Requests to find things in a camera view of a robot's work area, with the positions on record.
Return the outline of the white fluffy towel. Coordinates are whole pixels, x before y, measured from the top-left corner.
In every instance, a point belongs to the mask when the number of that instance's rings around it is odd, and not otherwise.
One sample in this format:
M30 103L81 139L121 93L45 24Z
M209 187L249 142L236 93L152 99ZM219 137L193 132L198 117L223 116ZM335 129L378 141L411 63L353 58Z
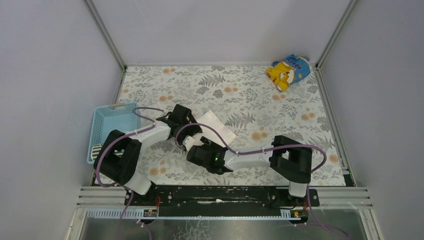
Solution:
M236 134L224 125L211 110L196 118L196 122L211 127L228 145L236 139ZM221 147L226 146L212 130L204 126L201 126L201 129L202 133L198 133L193 137L195 140L200 141L201 137L205 137Z

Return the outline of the green white striped towel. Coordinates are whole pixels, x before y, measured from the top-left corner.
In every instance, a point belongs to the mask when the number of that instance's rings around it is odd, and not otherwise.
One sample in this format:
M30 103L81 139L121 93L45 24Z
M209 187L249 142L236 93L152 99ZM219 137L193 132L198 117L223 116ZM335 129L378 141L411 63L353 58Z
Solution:
M95 144L95 145L92 146L91 152L90 152L90 158L91 158L92 161L95 161L97 159L102 147L103 147L102 143Z

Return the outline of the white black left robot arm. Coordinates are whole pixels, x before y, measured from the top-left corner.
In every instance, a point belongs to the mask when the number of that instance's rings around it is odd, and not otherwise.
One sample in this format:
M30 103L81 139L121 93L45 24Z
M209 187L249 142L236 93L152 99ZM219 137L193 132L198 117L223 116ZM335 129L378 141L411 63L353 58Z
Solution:
M145 195L153 183L136 172L141 152L169 139L182 145L187 137L202 133L192 111L180 104L176 104L166 115L155 120L147 118L147 121L150 122L148 126L128 132L115 129L108 134L93 163L99 185L105 188L110 186L100 179L106 176L114 185Z

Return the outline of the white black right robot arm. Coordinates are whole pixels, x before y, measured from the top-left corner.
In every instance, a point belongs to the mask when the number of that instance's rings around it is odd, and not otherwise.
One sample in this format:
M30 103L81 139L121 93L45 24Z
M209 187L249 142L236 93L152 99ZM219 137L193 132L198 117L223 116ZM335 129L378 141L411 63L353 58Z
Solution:
M187 137L183 146L187 150L187 161L205 168L212 174L222 175L245 168L271 168L288 180L291 196L303 198L311 182L312 153L307 147L288 137L277 135L271 144L230 150L206 137L195 140Z

